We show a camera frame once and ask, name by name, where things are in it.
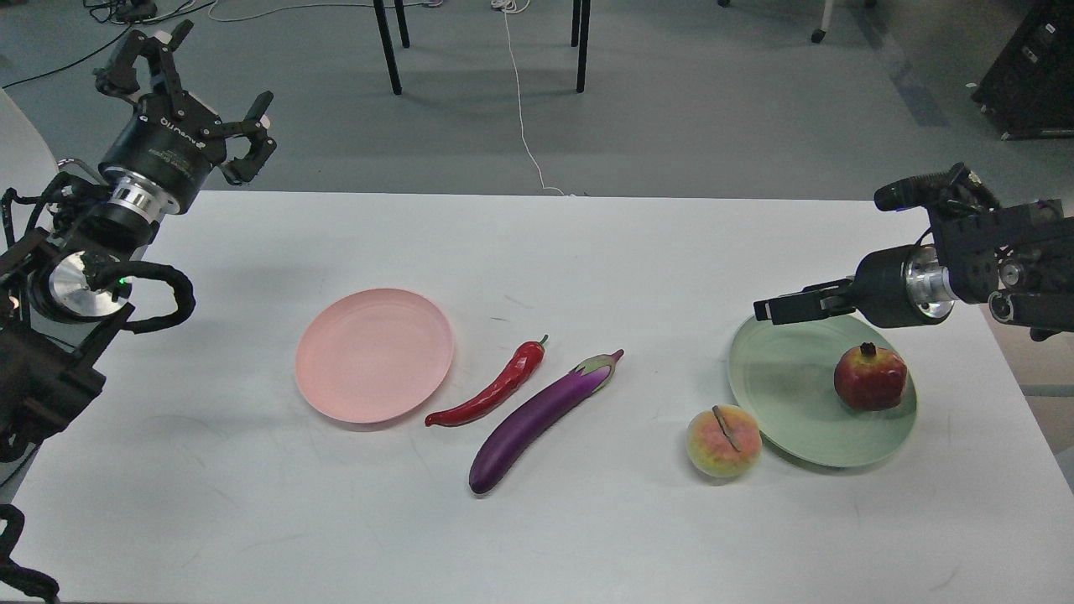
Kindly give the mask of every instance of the eggplant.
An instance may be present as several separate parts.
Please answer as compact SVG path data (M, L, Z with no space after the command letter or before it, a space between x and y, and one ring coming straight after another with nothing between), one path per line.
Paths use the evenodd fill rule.
M522 451L561 417L597 390L615 373L623 350L597 355L578 363L567 375L553 382L514 409L489 434L470 466L470 490L489 492L511 469Z

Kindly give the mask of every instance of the gray carpet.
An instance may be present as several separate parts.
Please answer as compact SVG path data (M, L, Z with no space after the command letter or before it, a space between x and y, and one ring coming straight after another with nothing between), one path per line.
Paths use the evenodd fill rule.
M179 3L159 0L162 13ZM222 0L213 16L288 4ZM574 195L868 199L966 161L1005 203L1071 197L1074 141L1002 142L969 98L967 84L1028 4L881 0L869 11L846 1L812 44L819 1L593 0L578 95L570 2L533 0L509 18L526 141L546 184ZM226 119L261 90L276 95L279 152L252 188L541 192L520 136L504 16L487 0L407 9L410 48L393 24L402 97L371 9L243 23L206 13L189 17L195 27L176 53L184 85ZM0 82L66 64L120 31L70 1L0 9ZM129 116L93 89L91 69L105 58L8 89L58 156L96 162ZM218 175L208 184L227 186Z

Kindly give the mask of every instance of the red chili pepper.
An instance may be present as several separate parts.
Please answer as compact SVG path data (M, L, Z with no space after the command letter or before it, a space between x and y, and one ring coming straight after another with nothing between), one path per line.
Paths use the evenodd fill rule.
M425 417L425 426L434 423L437 426L463 426L488 415L529 378L529 375L540 364L541 359L545 358L545 342L547 340L548 335L541 337L540 342L526 342L519 346L511 361L488 388L456 407L430 414Z

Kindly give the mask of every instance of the pink plate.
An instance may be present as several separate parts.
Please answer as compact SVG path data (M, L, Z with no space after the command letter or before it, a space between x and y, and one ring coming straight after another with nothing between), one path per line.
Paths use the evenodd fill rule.
M309 323L294 375L317 411L374 423L427 399L453 355L451 326L432 302L402 289L368 289L335 302Z

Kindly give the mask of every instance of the chair leg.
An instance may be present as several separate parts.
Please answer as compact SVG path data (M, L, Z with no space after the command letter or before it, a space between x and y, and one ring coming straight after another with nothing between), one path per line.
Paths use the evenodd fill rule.
M824 15L821 16L821 29L828 31L831 25L831 12L836 6L836 0L824 0Z
M403 40L403 47L410 47L410 32L406 28L406 14L403 12L403 0L395 0L395 18L400 21L400 38Z
M590 0L581 0L581 24L578 41L578 87L576 91L585 90L585 59L590 46Z
M579 18L582 12L582 0L575 0L574 14L570 17L570 47L578 46Z
M392 92L403 94L400 84L398 68L395 67L395 51L392 49L392 33L388 31L388 13L384 11L384 0L373 0L373 9L377 14L377 28L380 30L380 43L384 47L384 60L388 62L388 76L392 81Z
M836 0L824 0L824 15L821 17L819 29L813 30L813 35L810 37L810 41L814 44L819 44L824 40L825 34L828 33L828 26L831 25L831 10L836 4Z

